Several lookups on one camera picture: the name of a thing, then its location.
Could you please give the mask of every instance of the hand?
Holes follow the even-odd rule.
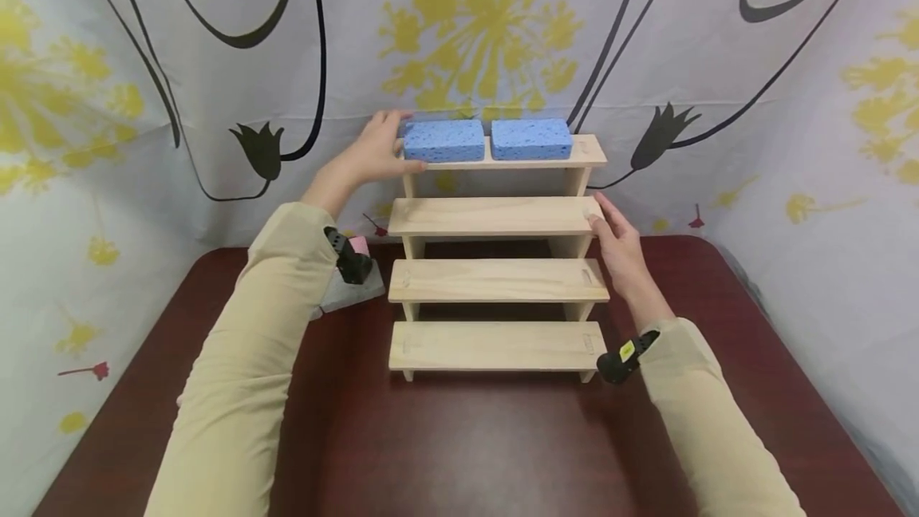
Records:
[[[590,227],[600,240],[600,252],[613,287],[623,295],[634,285],[651,280],[645,256],[641,253],[641,236],[606,196],[597,192],[594,198],[599,202],[605,219],[591,215]]]
[[[400,120],[411,117],[411,112],[400,110],[373,114],[357,140],[326,168],[339,171],[355,188],[375,180],[422,172],[427,165],[421,160],[402,160],[397,156],[401,148],[401,140],[396,138]]]
[[[605,219],[590,216],[590,227],[600,240],[600,253],[613,288],[629,304],[636,328],[641,331],[661,319],[675,318],[645,265],[637,229],[602,193],[594,193],[594,198]]]
[[[320,168],[301,202],[325,209],[334,218],[362,184],[422,172],[427,167],[425,162],[402,160],[397,155],[401,146],[396,138],[400,120],[411,115],[399,110],[373,114],[357,140]]]

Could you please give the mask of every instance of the table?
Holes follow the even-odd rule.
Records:
[[[715,247],[645,239],[673,309],[693,319],[734,396],[808,515],[900,515]],[[431,244],[431,257],[539,257],[544,244]],[[401,246],[373,247],[385,281]],[[588,256],[597,256],[595,244]],[[246,262],[213,251],[162,318],[42,501],[38,517],[142,515],[180,393]],[[613,295],[590,319],[607,347],[633,335]],[[424,318],[562,319],[561,307],[423,308]],[[576,373],[389,374],[397,306],[385,298],[307,329],[282,425],[272,515],[695,515],[663,422],[639,377]]]

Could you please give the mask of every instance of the person's left hand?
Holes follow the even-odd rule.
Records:
[[[338,217],[358,186],[423,172],[427,167],[425,162],[402,160],[398,156],[401,146],[401,140],[396,137],[399,123],[411,115],[411,112],[400,110],[381,110],[373,114],[357,140],[320,168],[301,201],[324,208],[332,217]]]
[[[355,188],[375,180],[423,172],[427,164],[421,160],[398,158],[401,149],[401,140],[396,138],[399,123],[411,117],[411,112],[403,110],[381,110],[373,114],[357,140],[335,156],[326,168],[346,173]]]

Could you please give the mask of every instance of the wooden shelf board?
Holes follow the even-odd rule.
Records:
[[[524,168],[599,168],[606,165],[606,154],[593,134],[572,136],[572,154],[567,160],[495,160],[491,158],[491,137],[485,136],[485,158],[476,162],[431,162],[435,170],[524,170]]]
[[[605,351],[596,322],[397,322],[389,369],[585,372]]]
[[[590,196],[397,198],[391,235],[588,235],[602,215]]]
[[[605,302],[595,259],[397,259],[389,301]]]

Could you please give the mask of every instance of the white curtain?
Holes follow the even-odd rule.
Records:
[[[913,503],[908,344],[872,357],[858,383],[834,380],[859,371],[864,348],[881,356],[884,340],[912,332],[916,8],[0,0],[5,515],[41,498],[195,259],[247,245],[371,112],[392,106],[423,119],[558,116],[595,132],[610,162],[591,184],[645,233],[705,235],[732,252],[863,451],[897,451],[870,459]],[[860,105],[893,106],[891,124],[905,123],[883,130]],[[560,184],[521,172],[424,177],[432,195]],[[365,187],[340,226],[383,234],[395,196],[395,184]],[[869,227],[885,238],[849,255]],[[869,383],[887,384],[886,397]]]

